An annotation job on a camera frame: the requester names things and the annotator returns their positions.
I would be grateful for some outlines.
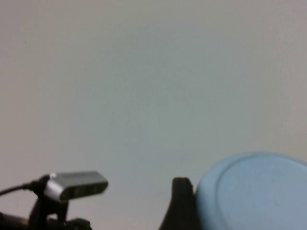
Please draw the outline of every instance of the plastic lid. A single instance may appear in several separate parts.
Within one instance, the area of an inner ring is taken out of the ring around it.
[[[214,166],[196,191],[204,230],[306,230],[307,164],[246,153]]]

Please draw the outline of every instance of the black cord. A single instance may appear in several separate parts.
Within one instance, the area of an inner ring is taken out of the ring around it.
[[[7,188],[7,189],[0,191],[0,196],[11,193],[11,192],[15,192],[18,190],[26,190],[26,189],[29,189],[29,184],[18,185],[18,186]]]
[[[44,190],[48,180],[49,180],[49,175],[46,175],[46,176],[41,177],[39,180],[35,180],[30,183],[25,183],[22,185],[4,189],[0,191],[0,196],[11,193],[11,192],[15,192],[18,190],[30,190],[30,191],[33,191],[34,193],[41,193]]]

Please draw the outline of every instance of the black mount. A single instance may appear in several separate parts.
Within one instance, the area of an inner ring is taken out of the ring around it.
[[[57,203],[47,197],[39,197],[29,218],[29,230],[48,230],[48,216],[57,215],[57,224],[65,226],[68,202]]]
[[[49,180],[49,176],[43,176],[40,186],[35,187],[33,192],[37,195],[36,203],[28,221],[29,230],[91,230],[90,222],[76,218],[66,220],[69,202],[56,202],[44,195],[44,189]],[[57,219],[48,218],[56,214]]]

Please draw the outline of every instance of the white wall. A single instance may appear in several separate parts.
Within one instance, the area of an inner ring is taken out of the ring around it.
[[[0,7],[0,184],[95,169],[94,229],[157,229],[171,180],[252,150],[307,160],[307,4],[16,1]],[[28,215],[35,196],[1,197]]]

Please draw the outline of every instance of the small camera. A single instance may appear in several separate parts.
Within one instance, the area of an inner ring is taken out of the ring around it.
[[[105,177],[96,171],[52,173],[44,195],[57,202],[103,193],[108,186]]]

